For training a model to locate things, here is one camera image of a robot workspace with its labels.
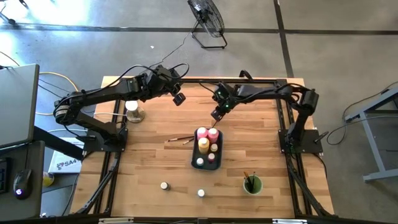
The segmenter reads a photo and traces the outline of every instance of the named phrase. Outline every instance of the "wooden tabletop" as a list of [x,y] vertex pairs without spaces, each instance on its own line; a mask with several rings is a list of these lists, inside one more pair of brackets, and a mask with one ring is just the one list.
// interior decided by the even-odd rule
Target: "wooden tabletop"
[[[116,78],[104,77],[103,86]],[[301,78],[288,78],[288,82],[303,85]],[[224,133],[221,167],[216,171],[203,171],[190,164],[192,142],[183,146],[184,140],[166,140],[192,135],[200,126],[210,127],[215,122],[210,113],[216,103],[211,99],[212,93],[197,83],[185,83],[181,92],[187,99],[180,106],[174,105],[170,95],[139,102],[146,117],[139,124],[127,125],[129,135],[119,166],[112,216],[294,217],[286,161],[279,149],[275,100],[238,105],[228,113],[216,125]],[[114,102],[102,103],[97,105],[96,113],[112,113],[113,108]],[[104,122],[111,117],[95,116]],[[308,119],[307,128],[313,128],[312,118]],[[97,188],[103,157],[103,152],[95,152],[83,161],[71,212],[81,208]],[[322,163],[311,154],[302,157],[309,189],[323,207],[333,213]],[[259,195],[244,192],[243,171],[256,171],[263,182]],[[168,182],[171,190],[162,190],[161,182]],[[104,191],[102,210],[108,187]],[[205,191],[204,198],[197,196],[199,189]],[[304,211],[299,190],[298,197]]]

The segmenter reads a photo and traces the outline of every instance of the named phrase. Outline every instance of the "gray floor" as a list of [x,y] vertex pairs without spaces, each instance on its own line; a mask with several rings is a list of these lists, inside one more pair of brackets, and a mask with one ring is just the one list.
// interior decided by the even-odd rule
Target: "gray floor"
[[[4,13],[14,16],[18,22],[79,26],[191,27],[194,23],[186,0],[125,0],[117,4],[64,0],[54,1],[55,4],[43,1],[42,6],[27,2],[31,8],[29,14],[24,13],[17,1],[9,2]],[[214,2],[228,28],[278,28],[272,0]],[[398,29],[398,2],[394,0],[280,0],[280,6],[286,29]],[[79,88],[92,89],[100,86],[105,75],[120,74],[138,63],[158,62],[179,45],[185,35],[0,30],[0,50],[21,64],[38,63],[41,71],[65,74]],[[235,77],[241,69],[246,69],[254,77],[286,77],[279,34],[229,33],[225,36],[229,45],[225,50],[216,51],[203,50],[188,38],[164,64],[188,62],[190,76]],[[199,37],[204,41],[218,41],[206,34]],[[341,113],[348,105],[398,80],[396,35],[288,35],[287,43],[295,77],[304,78],[306,86],[316,88],[320,94],[314,114],[320,131],[338,127]],[[42,78],[72,90],[61,78]],[[56,99],[39,90],[37,110],[52,111],[52,102]],[[60,128],[51,116],[37,116],[36,125],[46,130]],[[350,126],[343,144],[329,146],[324,142],[323,147],[335,213],[346,218],[397,222],[398,178],[371,184],[362,181],[363,174],[377,171],[362,126]],[[47,163],[50,155],[50,151],[46,152]],[[73,181],[74,177],[61,177],[58,184],[68,185]],[[70,187],[44,194],[42,211],[60,215],[69,193]]]

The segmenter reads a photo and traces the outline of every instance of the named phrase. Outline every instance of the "gray metal stand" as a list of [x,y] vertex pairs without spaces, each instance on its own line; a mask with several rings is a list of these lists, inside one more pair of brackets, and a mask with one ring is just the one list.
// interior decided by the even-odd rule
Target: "gray metal stand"
[[[355,113],[352,113],[352,114],[346,116],[345,122],[349,123],[352,120],[357,119],[357,118],[359,118],[359,120],[371,119],[372,117],[375,117],[375,114],[376,114],[376,116],[398,116],[397,108],[395,108],[395,110],[377,110],[380,107],[386,105],[387,103],[396,102],[397,99],[398,99],[398,87],[393,88],[391,90],[387,90],[384,93],[382,93],[378,99],[372,101],[367,106],[361,108],[360,110],[358,110]],[[385,178],[389,178],[389,177],[398,177],[398,169],[386,170],[385,165],[382,160],[382,156],[381,156],[381,154],[383,155],[383,154],[387,153],[387,151],[398,152],[398,148],[397,148],[396,144],[394,144],[394,142],[391,143],[391,146],[394,148],[390,148],[389,150],[386,150],[388,147],[390,147],[389,145],[387,146],[385,144],[386,140],[393,140],[393,138],[395,138],[394,135],[398,134],[398,126],[394,125],[394,124],[391,125],[391,121],[392,120],[384,122],[383,125],[386,128],[385,129],[382,128],[382,130],[383,130],[383,135],[391,134],[392,137],[391,138],[387,137],[386,139],[383,139],[383,140],[376,139],[377,134],[375,131],[372,132],[369,120],[362,121],[365,133],[368,137],[368,141],[370,143],[370,146],[371,146],[371,149],[372,149],[372,152],[374,155],[374,159],[376,160],[377,167],[379,168],[379,172],[364,175],[363,180],[365,182],[369,182],[372,180],[385,179]],[[383,144],[383,147],[381,150],[377,146],[380,143]]]

